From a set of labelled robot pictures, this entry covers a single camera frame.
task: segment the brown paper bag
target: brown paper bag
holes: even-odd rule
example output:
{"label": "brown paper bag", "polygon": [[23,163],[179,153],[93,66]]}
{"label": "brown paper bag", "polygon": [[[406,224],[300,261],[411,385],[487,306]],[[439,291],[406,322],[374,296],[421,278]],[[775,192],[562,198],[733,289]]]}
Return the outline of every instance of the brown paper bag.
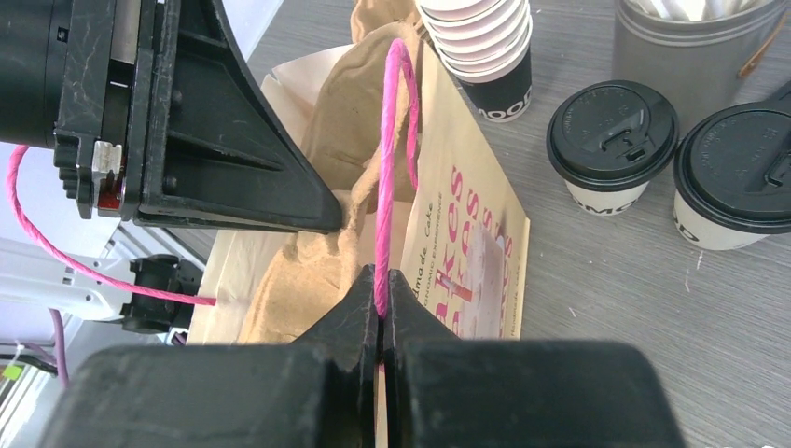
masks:
{"label": "brown paper bag", "polygon": [[[289,136],[301,142],[332,67],[352,46],[320,51],[272,70],[261,90]],[[236,343],[264,273],[283,247],[287,233],[219,231],[206,264],[199,294],[216,306],[195,308],[188,343]]]}
{"label": "brown paper bag", "polygon": [[395,21],[411,25],[422,40],[431,44],[415,0],[357,0],[352,10],[352,42],[358,43],[373,30]]}
{"label": "brown paper bag", "polygon": [[404,272],[420,302],[457,334],[519,337],[529,220],[437,57],[423,50],[410,25],[392,23],[340,57],[301,141],[343,206],[343,229],[288,237],[261,281],[240,343],[294,340],[373,261],[370,199],[379,176],[383,67],[397,37],[407,44],[421,85],[423,142],[415,193],[406,169],[402,79],[391,267]]}

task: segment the crumpled brown paper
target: crumpled brown paper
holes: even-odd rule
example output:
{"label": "crumpled brown paper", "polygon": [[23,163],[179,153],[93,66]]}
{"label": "crumpled brown paper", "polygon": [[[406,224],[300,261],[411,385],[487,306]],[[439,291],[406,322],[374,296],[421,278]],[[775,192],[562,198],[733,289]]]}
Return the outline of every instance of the crumpled brown paper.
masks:
{"label": "crumpled brown paper", "polygon": [[[411,59],[419,61],[421,39],[414,28],[390,23],[370,32],[343,55],[320,90],[301,147],[339,199],[343,227],[329,235],[299,232],[288,238],[261,282],[239,343],[293,341],[343,298],[359,274],[360,232],[379,180],[384,56],[396,38],[403,39]],[[403,78],[401,84],[395,127],[395,199],[410,203],[414,191],[403,137],[409,92]]]}
{"label": "crumpled brown paper", "polygon": [[357,0],[352,11],[352,41],[360,42],[373,30],[394,21],[411,25],[422,40],[430,43],[415,0]]}

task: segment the stacked paper cups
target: stacked paper cups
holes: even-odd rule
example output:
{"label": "stacked paper cups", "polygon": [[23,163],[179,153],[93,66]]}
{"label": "stacked paper cups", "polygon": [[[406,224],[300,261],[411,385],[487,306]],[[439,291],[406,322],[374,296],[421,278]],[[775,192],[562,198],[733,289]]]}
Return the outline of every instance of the stacked paper cups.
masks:
{"label": "stacked paper cups", "polygon": [[416,0],[442,63],[486,119],[506,122],[530,104],[528,0]]}

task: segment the pink string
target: pink string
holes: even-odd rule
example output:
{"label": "pink string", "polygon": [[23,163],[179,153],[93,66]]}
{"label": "pink string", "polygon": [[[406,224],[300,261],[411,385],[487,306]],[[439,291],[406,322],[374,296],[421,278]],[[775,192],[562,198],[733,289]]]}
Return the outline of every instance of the pink string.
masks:
{"label": "pink string", "polygon": [[52,257],[58,259],[66,266],[74,268],[75,271],[78,271],[86,275],[87,277],[92,278],[93,280],[107,283],[108,285],[117,287],[118,289],[122,289],[124,291],[129,291],[131,293],[137,293],[137,294],[144,294],[150,297],[156,297],[157,299],[164,299],[166,301],[180,301],[182,303],[189,303],[195,305],[216,304],[217,300],[209,297],[195,297],[195,296],[188,296],[185,294],[175,294],[172,292],[160,291],[158,289],[153,289],[150,287],[138,287],[136,285],[132,285],[131,283],[116,280],[115,278],[108,277],[101,273],[97,273],[88,266],[85,266],[79,261],[72,259],[68,255],[61,252],[52,243],[50,243],[49,240],[41,233],[41,231],[33,224],[33,222],[31,222],[30,219],[28,219],[28,217],[24,214],[24,212],[22,212],[20,198],[17,196],[17,177],[19,177],[19,173],[20,173],[20,164],[22,162],[22,158],[24,157],[28,149],[29,147],[27,146],[19,145],[14,149],[14,152],[11,153],[11,157],[8,160],[8,176],[6,177],[6,193],[8,196],[8,201],[11,203],[11,207],[13,208],[14,216],[17,218],[17,221],[19,221],[25,233],[27,233],[27,235],[37,245],[40,245]]}
{"label": "pink string", "polygon": [[407,46],[396,39],[387,52],[384,64],[384,95],[382,96],[382,126],[379,148],[382,151],[382,168],[379,177],[379,201],[376,214],[376,264],[374,271],[373,298],[379,317],[387,315],[389,301],[388,269],[390,260],[390,231],[393,223],[393,167],[396,139],[396,103],[398,98],[399,69],[409,88],[409,131],[407,133],[407,162],[409,180],[412,187],[418,188],[415,170],[415,151],[418,142],[418,85]]}

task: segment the disposable coffee cup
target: disposable coffee cup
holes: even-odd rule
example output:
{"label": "disposable coffee cup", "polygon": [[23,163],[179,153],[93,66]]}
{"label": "disposable coffee cup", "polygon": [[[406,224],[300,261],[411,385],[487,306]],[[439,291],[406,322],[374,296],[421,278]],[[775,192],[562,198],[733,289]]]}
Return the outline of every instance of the disposable coffee cup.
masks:
{"label": "disposable coffee cup", "polygon": [[423,21],[442,38],[457,40],[466,39],[471,35],[483,35],[491,30],[500,28],[510,18],[521,11],[525,0],[500,0],[478,16],[472,16],[463,21],[438,21],[431,16],[424,15]]}
{"label": "disposable coffee cup", "polygon": [[502,54],[507,47],[517,42],[525,30],[528,16],[530,16],[530,3],[525,2],[521,15],[509,20],[492,33],[479,35],[464,40],[443,39],[434,36],[434,43],[448,57],[455,61],[480,61],[494,54]]}
{"label": "disposable coffee cup", "polygon": [[463,31],[438,30],[430,23],[426,24],[432,39],[448,48],[462,49],[476,45],[491,45],[500,39],[503,32],[515,24],[519,26],[524,14],[530,11],[528,0],[509,0],[507,8],[500,14],[496,21],[488,21],[480,26],[470,27]]}
{"label": "disposable coffee cup", "polygon": [[661,94],[630,81],[568,98],[547,129],[547,153],[574,202],[600,217],[629,209],[671,161],[678,116]]}
{"label": "disposable coffee cup", "polygon": [[675,226],[697,247],[737,249],[791,232],[791,101],[705,119],[682,142],[673,177]]}
{"label": "disposable coffee cup", "polygon": [[[528,35],[533,29],[533,19],[528,19]],[[533,68],[530,58],[530,38],[524,38],[503,63],[477,73],[453,67],[448,58],[439,53],[445,68],[453,73],[472,104],[488,121],[505,123],[520,117],[530,105],[533,87]]]}
{"label": "disposable coffee cup", "polygon": [[440,21],[463,21],[478,16],[502,0],[418,0],[421,15]]}
{"label": "disposable coffee cup", "polygon": [[530,14],[522,16],[522,19],[520,20],[520,32],[517,34],[517,38],[511,43],[505,45],[503,49],[477,61],[458,61],[452,58],[442,48],[442,45],[437,45],[437,50],[441,53],[444,53],[445,63],[457,70],[468,73],[480,73],[486,70],[491,70],[506,63],[508,59],[511,58],[515,50],[525,45],[525,42],[530,41],[531,34],[533,33],[533,27],[530,26],[530,20]]}

